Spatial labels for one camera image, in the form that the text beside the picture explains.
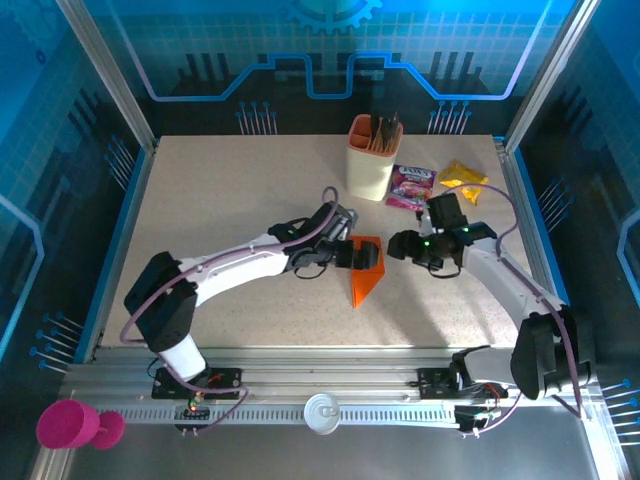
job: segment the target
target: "table surface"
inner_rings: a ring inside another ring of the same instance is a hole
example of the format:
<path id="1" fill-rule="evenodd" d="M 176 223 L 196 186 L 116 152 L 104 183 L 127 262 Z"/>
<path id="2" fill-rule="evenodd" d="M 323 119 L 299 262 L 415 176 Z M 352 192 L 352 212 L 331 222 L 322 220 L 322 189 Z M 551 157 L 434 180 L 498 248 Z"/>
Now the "table surface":
<path id="1" fill-rule="evenodd" d="M 149 259 L 206 255 L 257 237 L 273 224 L 313 214 L 327 185 L 359 214 L 356 235 L 417 229 L 414 214 L 352 197 L 345 190 L 346 136 L 163 137 L 146 187 L 102 345 L 120 345 L 128 319 L 123 300 Z M 444 169 L 457 159 L 506 189 L 490 136 L 407 135 L 397 163 Z M 444 187 L 437 185 L 434 193 Z M 496 232 L 514 221 L 502 197 L 461 197 L 469 221 Z M 505 245 L 528 269 L 518 231 Z M 436 280 L 410 261 L 385 256 L 386 274 L 354 309 L 351 273 L 329 268 L 313 281 L 292 274 L 262 278 L 224 292 L 196 310 L 192 334 L 202 347 L 510 345 L 516 329 L 475 278 Z"/>

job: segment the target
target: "yellow wrapper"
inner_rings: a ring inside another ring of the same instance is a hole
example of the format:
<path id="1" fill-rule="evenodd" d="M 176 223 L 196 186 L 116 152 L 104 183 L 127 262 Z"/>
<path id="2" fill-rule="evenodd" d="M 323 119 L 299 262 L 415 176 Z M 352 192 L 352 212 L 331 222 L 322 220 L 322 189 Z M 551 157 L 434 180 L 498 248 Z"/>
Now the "yellow wrapper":
<path id="1" fill-rule="evenodd" d="M 486 185 L 489 178 L 480 172 L 463 165 L 457 160 L 453 160 L 451 164 L 438 175 L 438 182 L 447 187 L 457 187 L 465 183 L 481 183 Z M 478 195 L 482 192 L 479 187 L 462 187 L 459 189 L 467 200 L 474 205 L 478 205 Z"/>

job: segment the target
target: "orange block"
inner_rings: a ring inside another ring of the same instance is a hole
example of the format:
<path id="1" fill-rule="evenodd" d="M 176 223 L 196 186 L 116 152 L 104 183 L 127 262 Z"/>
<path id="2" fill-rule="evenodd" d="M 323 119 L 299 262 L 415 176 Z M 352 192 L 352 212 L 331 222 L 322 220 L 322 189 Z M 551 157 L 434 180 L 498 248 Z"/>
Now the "orange block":
<path id="1" fill-rule="evenodd" d="M 380 237 L 363 237 L 352 235 L 354 246 L 360 248 L 362 242 L 373 242 L 378 246 L 378 264 L 369 270 L 351 270 L 351 288 L 353 291 L 353 308 L 358 308 L 367 295 L 384 277 L 384 252 Z"/>

